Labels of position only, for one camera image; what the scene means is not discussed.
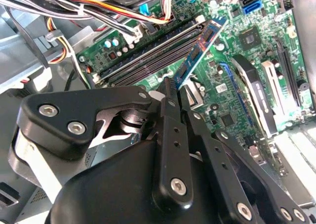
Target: green circuit board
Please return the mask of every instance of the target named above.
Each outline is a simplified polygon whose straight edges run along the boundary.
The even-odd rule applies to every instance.
[[[289,49],[289,58],[295,80],[297,82],[300,80],[308,81],[299,39],[295,33],[295,20],[292,11],[289,10],[280,13],[277,0],[261,1],[263,6],[260,10],[245,15],[239,3],[232,4],[222,1],[215,3],[216,0],[208,2],[195,0],[194,3],[189,3],[187,0],[173,0],[172,22],[160,26],[157,33],[153,35],[144,35],[140,42],[135,45],[134,49],[130,49],[129,52],[124,53],[121,57],[116,56],[114,59],[109,57],[111,52],[122,51],[122,48],[126,47],[124,37],[117,31],[109,33],[92,47],[80,52],[78,57],[84,56],[86,65],[92,67],[94,72],[101,74],[104,70],[116,65],[122,58],[129,58],[138,48],[155,41],[161,35],[166,34],[166,32],[169,32],[171,29],[177,28],[178,25],[187,20],[194,19],[201,14],[204,15],[206,19],[218,16],[226,17],[229,22],[219,37],[224,48],[219,49],[216,46],[212,46],[210,52],[206,54],[193,72],[192,78],[203,87],[203,105],[195,110],[204,117],[211,131],[214,131],[216,128],[224,128],[233,134],[241,144],[244,144],[245,137],[251,136],[260,139],[264,137],[264,134],[253,116],[255,109],[251,107],[248,101],[249,98],[246,96],[246,86],[235,73],[235,68],[231,63],[231,58],[234,55],[243,55],[257,69],[267,99],[273,109],[276,108],[276,103],[261,65],[264,61],[278,59],[277,46],[273,37],[280,38],[283,45]],[[150,8],[150,13],[156,17],[161,16],[160,3],[153,5]],[[128,22],[128,24],[133,27],[136,26],[136,22],[133,20]],[[256,37],[254,43],[256,43],[258,39],[260,43],[245,48],[244,42],[242,41],[245,37],[242,38],[242,35],[248,31],[257,31],[257,34],[254,33]],[[105,48],[105,41],[113,39],[118,39],[119,46]],[[144,85],[147,90],[156,89],[161,79],[164,76],[172,76],[182,61],[183,59],[168,65],[137,82],[136,85]],[[238,85],[238,89],[234,87],[225,70],[223,70],[222,74],[219,73],[219,63],[229,65],[231,71],[233,71],[234,80]],[[286,101],[291,100],[292,97],[288,93],[288,85],[285,79],[280,79],[279,84],[284,99]],[[107,87],[115,85],[101,83],[101,86]],[[313,117],[313,103],[310,90],[302,91],[299,95],[302,102],[301,106],[289,106],[285,115],[274,115],[276,127],[279,132],[290,126],[304,123]],[[211,105],[213,104],[219,105],[216,111],[211,109]]]

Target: black plastic bracket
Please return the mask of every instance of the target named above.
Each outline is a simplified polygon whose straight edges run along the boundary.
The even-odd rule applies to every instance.
[[[28,140],[62,159],[74,160],[87,151],[96,135],[97,121],[105,121],[106,131],[118,112],[146,110],[151,102],[146,91],[137,86],[31,95],[22,102],[17,125]],[[47,104],[57,109],[55,116],[39,112]],[[70,132],[70,122],[80,122],[85,132]]]

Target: bolt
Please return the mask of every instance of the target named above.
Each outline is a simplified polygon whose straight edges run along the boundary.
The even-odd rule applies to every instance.
[[[76,135],[81,135],[85,132],[85,126],[80,122],[71,122],[68,124],[68,130]]]
[[[194,113],[193,115],[194,115],[194,117],[196,117],[197,119],[201,119],[201,115],[200,115],[200,114]]]
[[[171,188],[175,191],[178,195],[185,195],[187,192],[186,185],[182,182],[182,180],[178,178],[174,178],[171,180]]]
[[[84,56],[80,56],[79,57],[79,62],[85,62],[85,57]]]
[[[58,114],[58,110],[52,105],[44,104],[39,108],[39,113],[47,117],[54,117]]]
[[[226,133],[224,133],[224,132],[221,132],[221,136],[222,136],[223,138],[225,138],[225,139],[228,139],[227,134],[226,134]]]
[[[305,222],[305,217],[302,215],[302,213],[300,211],[298,211],[297,209],[293,209],[295,216],[301,220],[302,222]]]
[[[252,214],[250,209],[243,203],[237,203],[237,209],[239,213],[248,221],[252,219]]]
[[[144,99],[147,98],[147,96],[146,96],[144,93],[142,93],[142,92],[139,92],[138,95],[139,95],[140,97],[143,97]]]
[[[175,107],[175,106],[176,106],[176,104],[175,104],[175,103],[173,103],[173,101],[171,101],[171,100],[169,100],[169,101],[168,101],[168,103],[169,103],[171,106],[173,106],[173,107]]]
[[[285,219],[287,219],[288,221],[292,220],[291,215],[288,213],[288,211],[284,208],[281,208],[281,212],[283,214],[283,216],[285,217]]]

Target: motherboard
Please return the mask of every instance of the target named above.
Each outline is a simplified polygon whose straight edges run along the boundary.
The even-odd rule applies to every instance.
[[[138,36],[108,31],[77,57],[99,88],[139,85],[150,91],[163,78],[176,78],[194,54],[197,63],[180,84],[191,109],[211,132],[222,128],[234,135],[258,164],[275,162],[273,137],[315,115],[294,7],[294,0],[172,0],[167,24],[129,20]],[[161,3],[144,14],[162,17]],[[208,47],[196,51],[216,19],[225,22],[215,23],[217,34],[212,30]]]

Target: blue ram stick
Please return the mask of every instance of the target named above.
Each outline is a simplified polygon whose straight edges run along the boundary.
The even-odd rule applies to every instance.
[[[197,67],[198,63],[205,56],[206,52],[210,49],[226,24],[227,19],[224,17],[214,18],[207,22],[207,25],[196,44],[173,76],[177,90],[180,89],[184,81]]]

